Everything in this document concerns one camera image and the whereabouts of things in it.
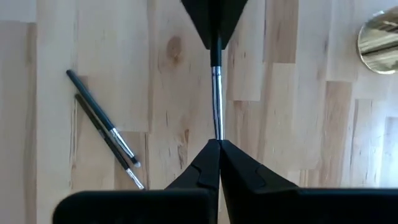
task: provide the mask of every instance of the gold mirror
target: gold mirror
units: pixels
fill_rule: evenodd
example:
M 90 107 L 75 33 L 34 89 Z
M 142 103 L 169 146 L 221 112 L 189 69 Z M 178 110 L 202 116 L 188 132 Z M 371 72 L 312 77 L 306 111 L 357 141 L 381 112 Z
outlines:
M 372 71 L 387 75 L 398 71 L 398 7 L 365 23 L 357 45 L 362 62 Z

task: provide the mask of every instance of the wooden surface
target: wooden surface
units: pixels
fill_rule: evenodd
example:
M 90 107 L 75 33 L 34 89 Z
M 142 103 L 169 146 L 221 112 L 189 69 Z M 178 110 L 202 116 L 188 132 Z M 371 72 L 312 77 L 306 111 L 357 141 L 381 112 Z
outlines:
M 398 76 L 355 49 L 361 25 L 397 4 L 249 0 L 223 52 L 226 138 L 303 187 L 397 187 Z M 50 223 L 74 192 L 136 189 L 66 69 L 162 189 L 214 136 L 209 64 L 178 0 L 37 0 L 36 24 L 0 21 L 0 217 Z

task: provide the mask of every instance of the wood grain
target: wood grain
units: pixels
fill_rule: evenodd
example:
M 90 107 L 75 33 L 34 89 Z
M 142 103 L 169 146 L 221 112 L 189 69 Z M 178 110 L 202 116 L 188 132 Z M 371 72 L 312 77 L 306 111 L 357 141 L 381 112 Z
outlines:
M 249 1 L 223 52 L 227 139 L 304 187 L 397 187 L 398 79 L 355 49 L 397 3 Z M 179 0 L 37 0 L 36 25 L 0 17 L 0 216 L 46 224 L 74 192 L 137 189 L 66 69 L 137 154 L 142 183 L 162 189 L 214 136 L 209 62 Z M 228 223 L 222 194 L 219 212 Z

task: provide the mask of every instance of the gold metal object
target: gold metal object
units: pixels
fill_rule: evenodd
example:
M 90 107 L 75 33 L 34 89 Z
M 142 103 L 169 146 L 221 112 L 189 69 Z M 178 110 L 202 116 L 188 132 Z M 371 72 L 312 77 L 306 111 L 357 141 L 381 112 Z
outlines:
M 357 41 L 365 65 L 379 74 L 398 71 L 398 6 L 378 12 L 362 26 Z

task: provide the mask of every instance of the silver ferrule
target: silver ferrule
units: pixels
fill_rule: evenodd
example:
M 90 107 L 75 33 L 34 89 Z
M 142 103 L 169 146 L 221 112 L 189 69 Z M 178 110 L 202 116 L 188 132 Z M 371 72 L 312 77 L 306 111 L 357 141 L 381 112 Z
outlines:
M 224 139 L 223 117 L 223 84 L 221 81 L 221 66 L 211 68 L 211 82 L 213 83 L 213 119 L 217 140 Z
M 134 175 L 134 173 L 132 172 L 132 170 L 130 168 L 126 169 L 127 174 L 129 174 L 129 176 L 131 177 L 131 179 L 134 181 L 134 183 L 136 183 L 136 185 L 138 186 L 138 188 L 140 190 L 144 189 L 145 187 L 143 186 L 143 184 L 139 181 L 139 179 Z
M 110 131 L 113 139 L 116 141 L 116 143 L 123 149 L 123 151 L 130 157 L 133 158 L 134 157 L 134 153 L 132 153 L 132 151 L 130 150 L 129 146 L 127 146 L 127 144 L 124 142 L 122 136 L 119 134 L 118 130 L 116 130 L 116 128 L 113 128 Z

